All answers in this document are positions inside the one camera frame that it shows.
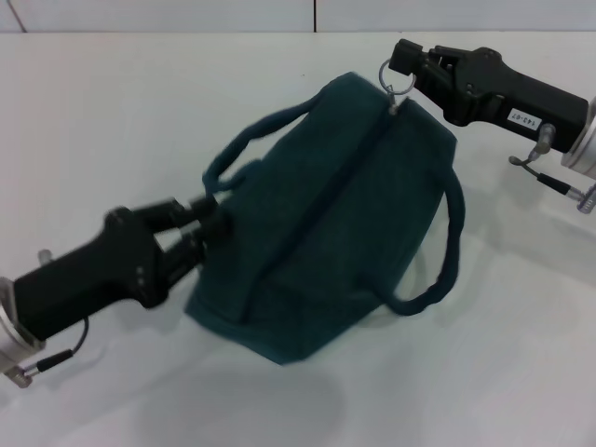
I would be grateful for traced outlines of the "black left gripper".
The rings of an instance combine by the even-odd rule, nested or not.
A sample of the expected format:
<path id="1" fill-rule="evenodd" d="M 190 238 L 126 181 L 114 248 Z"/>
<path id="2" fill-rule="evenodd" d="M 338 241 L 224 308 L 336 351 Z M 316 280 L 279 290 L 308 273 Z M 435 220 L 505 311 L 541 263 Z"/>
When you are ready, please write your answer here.
<path id="1" fill-rule="evenodd" d="M 161 305 L 167 290 L 205 262 L 210 246 L 230 238 L 231 218 L 212 215 L 216 209 L 214 196 L 200 196 L 187 206 L 172 198 L 111 211 L 90 242 L 15 280 L 19 323 L 46 340 L 118 301 Z M 163 253 L 156 234 L 193 222 L 200 225 Z"/>

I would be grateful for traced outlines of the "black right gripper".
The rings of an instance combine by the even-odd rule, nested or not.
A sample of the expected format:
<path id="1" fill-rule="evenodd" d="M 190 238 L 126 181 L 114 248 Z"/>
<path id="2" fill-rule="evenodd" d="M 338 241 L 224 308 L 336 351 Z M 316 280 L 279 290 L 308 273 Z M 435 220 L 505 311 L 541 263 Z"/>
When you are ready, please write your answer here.
<path id="1" fill-rule="evenodd" d="M 588 122 L 586 99 L 511 69 L 500 53 L 487 47 L 435 46 L 425 52 L 401 39 L 389 69 L 412 75 L 414 87 L 460 127 L 485 122 L 536 142 L 539 130 L 551 125 L 555 133 L 550 147 L 567 153 Z"/>

